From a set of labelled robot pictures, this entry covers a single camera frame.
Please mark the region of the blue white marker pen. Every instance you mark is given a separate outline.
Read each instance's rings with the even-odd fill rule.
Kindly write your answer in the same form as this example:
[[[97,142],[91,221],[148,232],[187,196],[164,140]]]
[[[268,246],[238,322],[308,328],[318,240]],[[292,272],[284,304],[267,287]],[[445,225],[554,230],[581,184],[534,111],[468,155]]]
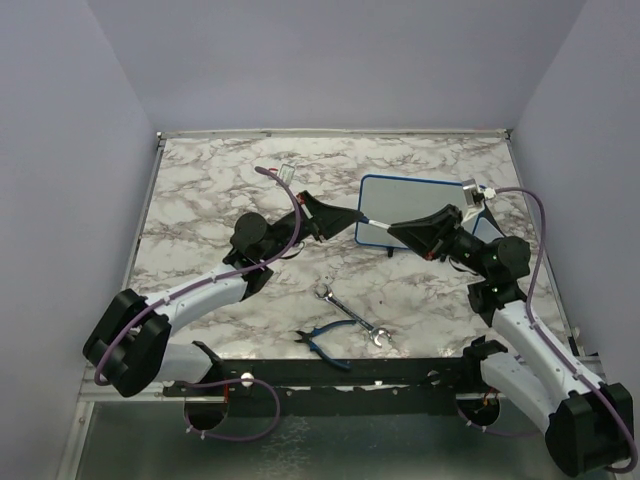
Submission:
[[[380,222],[380,221],[377,221],[377,220],[371,220],[366,216],[363,216],[359,220],[359,222],[362,223],[362,224],[365,224],[365,225],[369,225],[369,226],[384,230],[384,231],[388,231],[389,228],[390,228],[389,224],[386,224],[384,222]]]

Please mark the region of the blue framed whiteboard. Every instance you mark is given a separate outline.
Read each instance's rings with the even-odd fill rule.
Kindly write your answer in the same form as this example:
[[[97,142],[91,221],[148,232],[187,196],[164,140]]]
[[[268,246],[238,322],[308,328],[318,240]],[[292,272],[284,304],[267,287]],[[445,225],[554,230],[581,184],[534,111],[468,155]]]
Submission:
[[[448,204],[458,207],[464,216],[467,205],[462,183],[367,174],[361,179],[358,209],[369,219],[386,224],[423,218]],[[477,217],[463,223],[471,234]],[[386,231],[360,222],[355,228],[355,241],[368,247],[407,249]]]

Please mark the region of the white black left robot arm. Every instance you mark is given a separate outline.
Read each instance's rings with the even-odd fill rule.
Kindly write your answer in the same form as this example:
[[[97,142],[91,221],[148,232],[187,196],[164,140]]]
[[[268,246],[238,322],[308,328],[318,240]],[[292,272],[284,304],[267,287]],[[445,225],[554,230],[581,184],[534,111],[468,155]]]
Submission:
[[[218,356],[203,343],[174,345],[171,337],[221,307],[257,294],[280,259],[307,237],[329,240],[363,219],[362,212],[331,206],[306,191],[294,210],[275,223],[243,214],[234,226],[231,250],[221,264],[191,282],[140,295],[127,288],[111,301],[82,349],[95,369],[95,382],[132,397],[153,382],[188,383],[206,395],[220,385]]]

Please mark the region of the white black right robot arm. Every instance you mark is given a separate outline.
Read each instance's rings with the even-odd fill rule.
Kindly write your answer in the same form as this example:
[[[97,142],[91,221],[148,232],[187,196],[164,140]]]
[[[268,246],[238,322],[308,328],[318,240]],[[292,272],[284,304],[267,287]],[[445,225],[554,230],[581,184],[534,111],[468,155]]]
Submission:
[[[515,349],[498,345],[467,349],[461,383],[504,394],[543,434],[547,450],[568,476],[606,468],[633,469],[633,399],[621,384],[609,385],[574,357],[533,311],[519,287],[529,274],[531,249],[516,236],[477,237],[448,205],[417,220],[395,223],[389,234],[427,261],[450,258],[480,276],[469,285],[472,310]]]

